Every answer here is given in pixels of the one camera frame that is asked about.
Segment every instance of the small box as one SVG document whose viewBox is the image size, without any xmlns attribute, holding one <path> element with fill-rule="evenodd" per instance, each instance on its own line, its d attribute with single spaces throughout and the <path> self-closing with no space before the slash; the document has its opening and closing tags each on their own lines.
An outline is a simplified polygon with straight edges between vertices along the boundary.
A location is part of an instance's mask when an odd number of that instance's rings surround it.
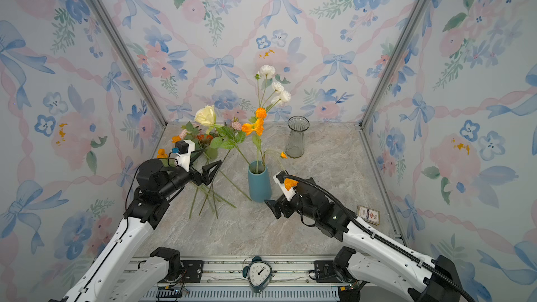
<svg viewBox="0 0 537 302">
<path fill-rule="evenodd" d="M 358 217 L 368 221 L 371 224 L 379 225 L 380 222 L 380 212 L 370 209 L 365 206 L 358 205 Z"/>
</svg>

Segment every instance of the clock face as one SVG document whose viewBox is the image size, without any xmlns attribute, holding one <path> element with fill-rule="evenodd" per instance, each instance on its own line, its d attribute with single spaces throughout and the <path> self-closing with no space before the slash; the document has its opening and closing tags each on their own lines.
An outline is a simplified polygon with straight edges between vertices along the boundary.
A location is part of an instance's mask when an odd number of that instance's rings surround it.
<svg viewBox="0 0 537 302">
<path fill-rule="evenodd" d="M 254 262 L 250 265 L 248 270 L 248 279 L 254 287 L 259 287 L 265 282 L 268 276 L 271 274 L 271 268 L 264 262 Z"/>
</svg>

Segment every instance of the white ranunculus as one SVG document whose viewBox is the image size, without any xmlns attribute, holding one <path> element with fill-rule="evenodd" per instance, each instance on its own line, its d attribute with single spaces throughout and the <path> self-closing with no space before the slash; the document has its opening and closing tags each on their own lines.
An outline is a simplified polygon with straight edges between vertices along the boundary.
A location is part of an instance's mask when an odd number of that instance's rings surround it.
<svg viewBox="0 0 537 302">
<path fill-rule="evenodd" d="M 274 77 L 274 75 L 276 75 L 276 68 L 271 65 L 265 64 L 261 67 L 261 69 L 259 69 L 259 76 L 261 76 L 261 78 L 265 77 L 267 79 L 270 79 Z"/>
<path fill-rule="evenodd" d="M 280 93 L 280 99 L 282 103 L 287 103 L 291 100 L 291 94 L 288 91 L 284 90 Z"/>
<path fill-rule="evenodd" d="M 284 90 L 284 86 L 279 82 L 272 82 L 272 88 L 276 92 L 282 92 Z"/>
<path fill-rule="evenodd" d="M 216 113 L 214 112 L 214 106 L 207 105 L 204 108 L 196 112 L 194 121 L 204 126 L 213 126 L 216 123 Z"/>
</svg>

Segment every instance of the blue vase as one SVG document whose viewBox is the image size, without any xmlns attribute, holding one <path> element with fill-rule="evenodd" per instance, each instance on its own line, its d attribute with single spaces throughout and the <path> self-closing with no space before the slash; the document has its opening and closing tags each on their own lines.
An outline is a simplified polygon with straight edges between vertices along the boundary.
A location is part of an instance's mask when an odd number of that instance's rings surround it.
<svg viewBox="0 0 537 302">
<path fill-rule="evenodd" d="M 263 203 L 265 199 L 272 197 L 272 189 L 270 187 L 270 177 L 268 175 L 269 169 L 265 167 L 265 170 L 260 174 L 254 174 L 251 170 L 256 170 L 257 161 L 250 164 L 248 168 L 248 187 L 250 188 L 250 198 L 255 202 Z M 259 161 L 259 168 L 262 167 L 262 162 Z"/>
</svg>

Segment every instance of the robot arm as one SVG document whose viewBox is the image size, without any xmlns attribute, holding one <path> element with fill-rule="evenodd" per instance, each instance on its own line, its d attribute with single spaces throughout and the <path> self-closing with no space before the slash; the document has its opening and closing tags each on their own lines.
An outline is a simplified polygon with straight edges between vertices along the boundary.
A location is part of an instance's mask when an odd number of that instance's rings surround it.
<svg viewBox="0 0 537 302">
<path fill-rule="evenodd" d="M 286 178 L 299 183 L 287 190 Z M 297 212 L 303 223 L 303 216 L 315 221 L 307 226 L 315 226 L 346 245 L 333 262 L 340 280 L 372 282 L 408 301 L 456 302 L 463 296 L 474 302 L 462 289 L 455 265 L 448 258 L 440 255 L 433 259 L 397 243 L 357 217 L 312 178 L 304 180 L 282 171 L 274 176 L 274 181 L 284 194 L 278 200 L 268 199 L 265 203 L 276 218 L 282 214 L 289 218 Z M 360 250 L 379 262 L 370 261 L 359 253 Z"/>
</svg>

